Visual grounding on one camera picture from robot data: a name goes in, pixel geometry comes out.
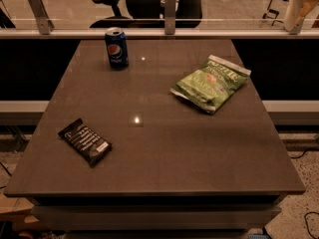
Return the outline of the blue pepsi can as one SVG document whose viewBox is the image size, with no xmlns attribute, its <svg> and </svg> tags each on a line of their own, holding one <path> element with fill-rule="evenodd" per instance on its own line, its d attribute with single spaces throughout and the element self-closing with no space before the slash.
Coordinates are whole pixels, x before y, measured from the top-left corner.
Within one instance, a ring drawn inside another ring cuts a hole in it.
<svg viewBox="0 0 319 239">
<path fill-rule="evenodd" d="M 114 70 L 123 70 L 129 65 L 126 35 L 120 27 L 109 28 L 105 34 L 109 63 Z"/>
</svg>

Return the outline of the right metal rail bracket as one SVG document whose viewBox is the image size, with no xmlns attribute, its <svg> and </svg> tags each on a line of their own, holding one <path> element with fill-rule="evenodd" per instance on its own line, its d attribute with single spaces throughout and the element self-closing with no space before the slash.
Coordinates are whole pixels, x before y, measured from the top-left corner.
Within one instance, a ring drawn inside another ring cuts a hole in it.
<svg viewBox="0 0 319 239">
<path fill-rule="evenodd" d="M 286 29 L 291 35 L 298 35 L 303 27 L 304 17 L 298 17 L 294 20 L 291 20 L 287 23 Z"/>
</svg>

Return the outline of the left metal rail bracket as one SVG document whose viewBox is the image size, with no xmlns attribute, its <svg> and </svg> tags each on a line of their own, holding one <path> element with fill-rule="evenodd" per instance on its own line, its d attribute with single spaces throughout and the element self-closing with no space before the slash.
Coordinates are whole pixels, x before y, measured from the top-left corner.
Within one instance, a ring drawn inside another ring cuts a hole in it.
<svg viewBox="0 0 319 239">
<path fill-rule="evenodd" d="M 38 31 L 41 35 L 49 35 L 54 29 L 54 23 L 48 16 L 43 0 L 28 0 L 34 14 Z"/>
</svg>

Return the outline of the wooden stool frame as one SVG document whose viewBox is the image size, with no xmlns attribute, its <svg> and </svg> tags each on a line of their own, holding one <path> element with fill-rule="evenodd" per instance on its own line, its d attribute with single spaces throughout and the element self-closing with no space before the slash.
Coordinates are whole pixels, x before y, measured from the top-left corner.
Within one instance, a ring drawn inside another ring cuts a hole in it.
<svg viewBox="0 0 319 239">
<path fill-rule="evenodd" d="M 269 0 L 262 19 L 266 20 L 272 26 L 276 23 L 282 23 L 283 11 L 287 8 L 288 2 L 289 0 Z"/>
</svg>

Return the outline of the metal rail bracket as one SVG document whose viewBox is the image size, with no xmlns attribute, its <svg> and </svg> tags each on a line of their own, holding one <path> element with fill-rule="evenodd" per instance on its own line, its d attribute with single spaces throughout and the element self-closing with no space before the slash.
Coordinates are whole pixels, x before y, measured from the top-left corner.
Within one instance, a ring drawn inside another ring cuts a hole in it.
<svg viewBox="0 0 319 239">
<path fill-rule="evenodd" d="M 175 0 L 164 1 L 164 32 L 167 35 L 175 33 Z"/>
<path fill-rule="evenodd" d="M 34 14 L 38 31 L 41 35 L 49 35 L 54 29 L 54 23 L 48 16 L 43 0 L 28 0 Z"/>
<path fill-rule="evenodd" d="M 294 20 L 291 20 L 287 23 L 286 29 L 291 35 L 298 35 L 303 27 L 304 17 L 298 17 Z"/>
</svg>

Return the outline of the black rxbar chocolate bar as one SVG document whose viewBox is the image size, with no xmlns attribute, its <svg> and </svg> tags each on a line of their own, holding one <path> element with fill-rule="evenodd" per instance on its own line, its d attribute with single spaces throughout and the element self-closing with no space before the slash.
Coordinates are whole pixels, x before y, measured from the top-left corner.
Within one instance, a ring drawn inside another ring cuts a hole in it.
<svg viewBox="0 0 319 239">
<path fill-rule="evenodd" d="M 98 133 L 76 119 L 58 132 L 87 163 L 94 167 L 112 149 L 112 144 Z"/>
</svg>

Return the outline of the middle metal rail bracket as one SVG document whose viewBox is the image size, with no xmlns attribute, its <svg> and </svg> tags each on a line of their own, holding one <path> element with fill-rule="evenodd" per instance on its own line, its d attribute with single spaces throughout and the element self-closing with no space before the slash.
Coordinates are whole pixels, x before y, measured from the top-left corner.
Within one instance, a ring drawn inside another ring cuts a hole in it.
<svg viewBox="0 0 319 239">
<path fill-rule="evenodd" d="M 175 0 L 164 1 L 164 32 L 167 35 L 175 33 Z"/>
</svg>

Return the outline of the grey table base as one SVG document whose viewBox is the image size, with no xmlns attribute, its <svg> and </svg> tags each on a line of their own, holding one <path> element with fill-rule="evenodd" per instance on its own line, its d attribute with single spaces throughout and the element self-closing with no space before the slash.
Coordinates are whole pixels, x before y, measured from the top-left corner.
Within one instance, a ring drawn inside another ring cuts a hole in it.
<svg viewBox="0 0 319 239">
<path fill-rule="evenodd" d="M 280 212 L 275 204 L 37 205 L 32 209 L 51 230 L 177 238 L 242 238 Z"/>
</svg>

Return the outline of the green jalapeno chip bag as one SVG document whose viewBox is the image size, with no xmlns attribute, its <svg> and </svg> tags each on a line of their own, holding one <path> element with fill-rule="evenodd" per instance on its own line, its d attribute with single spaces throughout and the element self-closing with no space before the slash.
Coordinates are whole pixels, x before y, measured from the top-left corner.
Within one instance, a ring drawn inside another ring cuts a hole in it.
<svg viewBox="0 0 319 239">
<path fill-rule="evenodd" d="M 250 74 L 250 70 L 210 55 L 201 68 L 177 81 L 170 91 L 213 115 Z"/>
</svg>

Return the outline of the black office chair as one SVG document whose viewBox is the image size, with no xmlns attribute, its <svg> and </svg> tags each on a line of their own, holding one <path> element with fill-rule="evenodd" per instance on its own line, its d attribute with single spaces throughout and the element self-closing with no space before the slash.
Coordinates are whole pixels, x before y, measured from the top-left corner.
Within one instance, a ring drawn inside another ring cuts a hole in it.
<svg viewBox="0 0 319 239">
<path fill-rule="evenodd" d="M 114 15 L 98 20 L 91 28 L 163 28 L 166 11 L 161 0 L 125 0 L 129 17 L 118 6 L 121 0 L 92 0 L 112 8 Z M 177 28 L 195 28 L 202 19 L 201 0 L 177 0 L 174 10 Z"/>
</svg>

